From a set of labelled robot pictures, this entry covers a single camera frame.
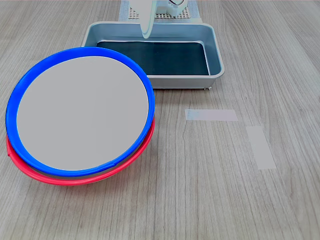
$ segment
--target stacked plates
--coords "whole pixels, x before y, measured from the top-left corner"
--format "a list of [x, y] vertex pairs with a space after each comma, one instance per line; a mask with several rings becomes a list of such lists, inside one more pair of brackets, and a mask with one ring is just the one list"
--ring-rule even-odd
[[99, 47], [68, 49], [39, 62], [14, 88], [8, 155], [44, 183], [97, 182], [141, 155], [154, 113], [152, 85], [130, 58]]

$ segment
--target metal tray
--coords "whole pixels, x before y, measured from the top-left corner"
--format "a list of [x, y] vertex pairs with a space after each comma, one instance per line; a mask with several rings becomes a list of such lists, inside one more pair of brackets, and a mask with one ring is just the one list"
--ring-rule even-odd
[[[179, 75], [151, 75], [148, 74], [144, 69], [143, 63], [141, 65], [136, 61], [148, 74], [154, 89], [209, 89], [214, 84], [215, 80], [222, 76], [225, 72], [215, 31], [212, 26], [205, 23], [154, 23], [152, 33], [148, 39], [143, 38], [140, 24], [137, 22], [100, 21], [91, 24], [86, 32], [82, 47], [97, 47], [103, 42], [105, 42], [104, 45], [106, 48], [111, 48], [108, 46], [113, 46], [108, 44], [108, 42], [113, 44], [118, 43], [118, 47], [116, 49], [119, 49], [119, 43], [123, 43], [124, 46], [124, 44], [128, 44], [130, 42], [180, 43], [181, 46], [187, 46], [182, 45], [185, 43], [198, 43], [202, 45], [205, 58], [204, 64], [207, 68], [207, 74], [199, 75], [196, 74], [197, 71], [195, 70], [195, 74], [190, 74], [190, 71], [188, 71], [188, 75], [186, 75], [182, 74], [183, 71], [180, 70], [177, 71]], [[141, 49], [141, 52], [142, 54], [137, 56], [136, 59], [141, 59], [141, 57], [144, 56], [143, 49]], [[176, 62], [176, 65], [180, 67], [180, 69], [182, 66], [189, 68], [190, 65], [188, 66], [187, 64], [181, 64], [181, 62], [184, 60], [181, 59], [181, 56], [184, 56], [182, 52], [187, 55], [190, 53], [188, 48], [184, 50], [180, 49], [179, 51], [177, 50], [177, 53], [179, 54], [177, 55], [177, 58], [174, 58], [174, 61], [173, 58], [170, 57], [171, 62], [169, 61], [169, 58], [164, 58], [161, 54], [148, 54], [147, 60], [158, 64], [168, 62], [172, 64]], [[193, 62], [191, 62], [191, 64], [196, 69], [196, 65], [198, 63], [197, 58], [193, 58], [192, 61]]]

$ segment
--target wood grain surface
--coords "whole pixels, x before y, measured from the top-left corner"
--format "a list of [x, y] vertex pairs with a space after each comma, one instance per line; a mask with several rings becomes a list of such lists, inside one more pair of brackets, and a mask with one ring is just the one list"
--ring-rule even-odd
[[[6, 151], [6, 107], [43, 58], [117, 21], [120, 1], [0, 1], [0, 240], [319, 240], [320, 4], [199, 1], [225, 74], [211, 90], [156, 90], [156, 129], [129, 168], [85, 186], [21, 173]], [[232, 109], [239, 121], [186, 121]], [[258, 170], [261, 126], [276, 169]]]

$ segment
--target red plate rim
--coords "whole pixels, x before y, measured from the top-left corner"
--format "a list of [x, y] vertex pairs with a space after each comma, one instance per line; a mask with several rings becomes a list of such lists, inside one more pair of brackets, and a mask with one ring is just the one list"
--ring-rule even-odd
[[49, 176], [42, 175], [41, 173], [33, 170], [28, 164], [23, 161], [19, 155], [15, 152], [13, 147], [11, 146], [11, 143], [9, 141], [8, 136], [6, 137], [6, 148], [8, 152], [8, 156], [11, 158], [13, 161], [14, 165], [18, 169], [20, 169], [21, 172], [26, 174], [27, 176], [42, 182], [46, 184], [51, 184], [51, 185], [58, 185], [58, 186], [79, 186], [79, 185], [86, 185], [86, 184], [92, 184], [95, 182], [99, 182], [101, 180], [107, 179], [120, 171], [124, 170], [127, 168], [129, 165], [131, 165], [147, 148], [148, 144], [151, 141], [151, 138], [155, 132], [155, 119], [153, 118], [151, 128], [149, 129], [147, 135], [145, 136], [141, 146], [139, 149], [132, 155], [129, 160], [127, 160], [125, 163], [121, 164], [120, 166], [114, 168], [111, 171], [108, 171], [106, 173], [103, 173], [98, 176], [93, 176], [93, 177], [88, 177], [88, 178], [83, 178], [83, 179], [57, 179], [57, 178], [52, 178]]

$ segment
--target blue plate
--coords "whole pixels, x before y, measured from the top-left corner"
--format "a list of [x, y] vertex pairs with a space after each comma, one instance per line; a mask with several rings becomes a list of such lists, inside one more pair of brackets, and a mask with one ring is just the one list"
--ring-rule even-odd
[[[141, 79], [146, 90], [146, 94], [148, 98], [148, 106], [149, 106], [147, 120], [138, 139], [126, 152], [124, 152], [122, 155], [120, 155], [116, 159], [90, 169], [84, 169], [84, 170], [57, 169], [41, 163], [40, 161], [35, 159], [25, 149], [18, 133], [18, 126], [17, 126], [18, 108], [23, 98], [23, 95], [27, 91], [28, 87], [40, 74], [42, 74], [44, 71], [50, 69], [51, 67], [57, 64], [60, 64], [68, 60], [76, 59], [76, 58], [82, 58], [82, 57], [111, 58], [123, 63], [124, 65], [129, 67], [132, 71], [134, 71], [137, 74], [137, 76]], [[137, 65], [133, 60], [131, 60], [127, 56], [110, 49], [100, 48], [100, 47], [77, 47], [77, 48], [72, 48], [72, 49], [58, 52], [54, 55], [51, 55], [45, 58], [44, 60], [36, 64], [34, 67], [32, 67], [22, 77], [22, 79], [15, 86], [11, 94], [11, 97], [9, 99], [7, 109], [6, 109], [5, 123], [6, 123], [7, 136], [9, 138], [9, 141], [13, 149], [27, 164], [34, 167], [35, 169], [38, 169], [39, 171], [42, 171], [50, 175], [61, 176], [61, 177], [82, 177], [82, 176], [97, 174], [109, 168], [113, 168], [118, 163], [120, 163], [121, 161], [126, 159], [128, 156], [130, 156], [138, 148], [138, 146], [142, 143], [142, 141], [146, 137], [152, 125], [154, 114], [155, 114], [154, 90], [147, 75], [144, 73], [144, 71], [141, 69], [139, 65]]]

